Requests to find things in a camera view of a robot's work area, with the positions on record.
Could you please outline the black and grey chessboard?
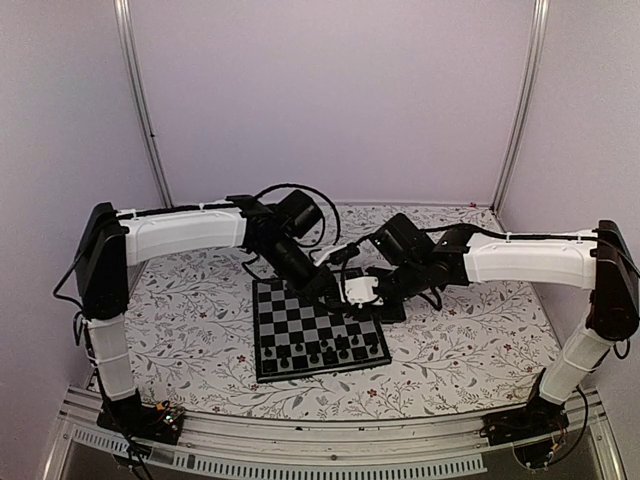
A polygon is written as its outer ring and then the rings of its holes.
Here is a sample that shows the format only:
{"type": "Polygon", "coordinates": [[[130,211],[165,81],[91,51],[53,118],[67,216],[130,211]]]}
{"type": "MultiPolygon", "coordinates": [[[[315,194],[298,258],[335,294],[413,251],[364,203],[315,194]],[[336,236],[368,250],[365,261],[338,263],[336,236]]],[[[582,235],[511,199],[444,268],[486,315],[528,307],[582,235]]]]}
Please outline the black and grey chessboard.
{"type": "Polygon", "coordinates": [[[389,365],[392,356],[380,323],[374,318],[355,319],[342,313],[330,313],[322,306],[315,306],[301,299],[286,286],[282,279],[255,280],[252,282],[252,306],[254,328],[254,359],[256,381],[260,384],[277,381],[289,381],[308,378],[323,373],[338,373],[354,370],[371,369],[389,365]],[[335,349],[334,338],[341,334],[349,341],[349,358],[342,360],[335,349]],[[353,347],[350,339],[361,335],[363,345],[353,347]],[[379,352],[370,356],[364,337],[373,334],[379,339],[379,352]],[[322,350],[320,341],[327,339],[329,347],[322,350]],[[294,345],[303,342],[305,351],[296,353],[294,345]],[[277,355],[279,345],[290,348],[289,368],[279,368],[280,358],[277,355]],[[264,356],[264,348],[272,347],[274,355],[264,356]],[[335,351],[339,360],[337,365],[325,366],[322,353],[335,351]],[[320,364],[312,366],[309,356],[320,354],[320,364]],[[276,359],[278,371],[271,374],[262,372],[262,362],[276,359]]]}

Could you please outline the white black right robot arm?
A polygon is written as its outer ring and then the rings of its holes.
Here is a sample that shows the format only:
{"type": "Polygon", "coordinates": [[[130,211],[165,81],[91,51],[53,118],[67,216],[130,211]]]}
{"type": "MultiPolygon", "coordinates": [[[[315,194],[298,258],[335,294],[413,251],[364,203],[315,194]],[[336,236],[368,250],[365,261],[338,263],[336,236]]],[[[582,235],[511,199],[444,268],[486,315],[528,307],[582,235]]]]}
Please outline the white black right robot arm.
{"type": "Polygon", "coordinates": [[[539,375],[531,403],[517,415],[517,427],[537,436],[556,417],[554,405],[606,357],[614,345],[639,328],[639,271],[615,222],[575,233],[498,233],[458,223],[418,228],[397,214],[369,238],[393,265],[374,287],[384,300],[409,299],[431,289],[493,281],[571,286],[590,293],[585,320],[559,357],[539,375]]]}

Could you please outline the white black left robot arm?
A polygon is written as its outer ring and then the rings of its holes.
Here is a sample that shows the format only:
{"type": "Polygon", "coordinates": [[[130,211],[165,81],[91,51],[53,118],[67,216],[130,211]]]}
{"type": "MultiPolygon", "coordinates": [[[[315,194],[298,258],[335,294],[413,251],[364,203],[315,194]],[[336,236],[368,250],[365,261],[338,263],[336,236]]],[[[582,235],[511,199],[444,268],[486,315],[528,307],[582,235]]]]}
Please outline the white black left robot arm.
{"type": "Polygon", "coordinates": [[[266,260],[298,296],[314,302],[334,283],[299,241],[323,219],[319,190],[296,183],[257,194],[151,210],[96,205],[65,279],[75,278],[73,299],[86,323],[89,359],[97,368],[111,419],[128,434],[148,426],[148,412],[132,398],[136,386],[125,333],[132,273],[148,261],[211,248],[240,248],[266,260]]]}

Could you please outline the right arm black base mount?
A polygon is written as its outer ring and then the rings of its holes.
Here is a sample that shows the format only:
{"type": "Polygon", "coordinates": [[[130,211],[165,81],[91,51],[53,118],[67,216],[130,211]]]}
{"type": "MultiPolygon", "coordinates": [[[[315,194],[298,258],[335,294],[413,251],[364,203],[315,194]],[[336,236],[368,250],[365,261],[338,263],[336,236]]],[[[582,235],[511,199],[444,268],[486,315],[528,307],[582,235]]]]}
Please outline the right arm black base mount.
{"type": "Polygon", "coordinates": [[[513,448],[517,462],[530,470],[548,467],[566,440],[569,426],[564,405],[537,396],[518,408],[482,417],[479,436],[490,446],[523,442],[513,448]]]}

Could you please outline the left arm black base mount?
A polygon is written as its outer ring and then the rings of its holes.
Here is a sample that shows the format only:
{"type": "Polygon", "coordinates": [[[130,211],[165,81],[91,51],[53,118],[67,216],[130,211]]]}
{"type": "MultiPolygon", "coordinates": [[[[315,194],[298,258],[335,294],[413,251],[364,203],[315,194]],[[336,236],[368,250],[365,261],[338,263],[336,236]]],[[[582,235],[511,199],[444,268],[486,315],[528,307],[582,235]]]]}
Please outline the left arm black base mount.
{"type": "Polygon", "coordinates": [[[177,445],[181,437],[185,409],[164,400],[154,405],[142,402],[140,393],[122,400],[103,401],[97,425],[133,438],[177,445]]]}

